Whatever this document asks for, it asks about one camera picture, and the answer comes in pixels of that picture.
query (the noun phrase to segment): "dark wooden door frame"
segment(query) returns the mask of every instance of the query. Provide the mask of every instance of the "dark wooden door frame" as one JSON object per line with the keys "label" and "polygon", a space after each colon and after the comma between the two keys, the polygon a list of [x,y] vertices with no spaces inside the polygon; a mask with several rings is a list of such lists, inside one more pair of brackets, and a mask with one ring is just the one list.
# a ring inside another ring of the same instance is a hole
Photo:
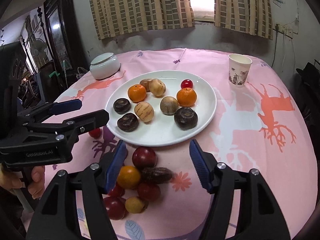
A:
{"label": "dark wooden door frame", "polygon": [[73,79],[73,76],[75,76],[75,74],[77,73],[78,67],[83,67],[89,70],[89,66],[87,65],[87,61],[84,56],[84,50],[82,48],[79,36],[73,0],[46,0],[44,2],[45,25],[47,28],[49,43],[52,48],[58,72],[63,74],[63,68],[60,64],[57,51],[54,46],[51,28],[49,24],[49,17],[56,9],[58,9],[60,28],[62,31],[62,36],[64,44],[66,46],[70,64],[72,66],[72,70],[67,70],[67,77],[69,83],[69,78]]}

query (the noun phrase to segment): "green object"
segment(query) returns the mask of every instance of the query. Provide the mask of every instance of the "green object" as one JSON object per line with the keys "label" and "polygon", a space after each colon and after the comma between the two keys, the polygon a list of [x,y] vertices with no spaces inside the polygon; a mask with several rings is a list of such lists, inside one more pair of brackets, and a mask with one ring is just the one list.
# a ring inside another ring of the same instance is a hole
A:
{"label": "green object", "polygon": [[57,77],[60,75],[60,73],[58,73],[57,71],[53,71],[53,72],[49,75],[49,77],[52,78],[52,76],[53,76],[54,74],[55,74]]}

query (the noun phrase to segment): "red flower pattern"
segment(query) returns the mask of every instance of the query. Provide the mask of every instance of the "red flower pattern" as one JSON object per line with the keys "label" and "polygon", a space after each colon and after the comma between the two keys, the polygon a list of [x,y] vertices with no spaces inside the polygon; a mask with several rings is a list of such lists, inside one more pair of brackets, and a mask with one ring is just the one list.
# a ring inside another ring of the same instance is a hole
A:
{"label": "red flower pattern", "polygon": [[192,182],[190,182],[190,178],[188,178],[189,173],[182,174],[182,171],[180,171],[179,174],[175,173],[173,178],[170,180],[171,183],[173,183],[172,188],[175,189],[175,191],[178,191],[181,189],[182,191],[185,191],[186,188],[189,188]]}

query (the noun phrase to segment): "checkered curtain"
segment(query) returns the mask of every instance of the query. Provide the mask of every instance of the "checkered curtain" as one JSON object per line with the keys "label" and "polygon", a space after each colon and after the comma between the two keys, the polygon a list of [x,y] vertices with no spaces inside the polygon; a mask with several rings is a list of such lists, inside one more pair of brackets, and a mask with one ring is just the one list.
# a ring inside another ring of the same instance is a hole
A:
{"label": "checkered curtain", "polygon": [[89,0],[99,40],[194,26],[190,0]]}
{"label": "checkered curtain", "polygon": [[272,40],[270,0],[215,0],[215,26]]}

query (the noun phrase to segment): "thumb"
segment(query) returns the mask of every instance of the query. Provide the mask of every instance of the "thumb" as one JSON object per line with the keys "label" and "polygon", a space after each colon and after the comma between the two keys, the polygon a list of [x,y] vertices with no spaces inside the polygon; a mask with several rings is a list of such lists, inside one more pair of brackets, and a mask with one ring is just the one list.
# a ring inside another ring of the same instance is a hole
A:
{"label": "thumb", "polygon": [[2,170],[0,171],[0,186],[11,190],[12,188],[21,188],[22,183],[14,173]]}

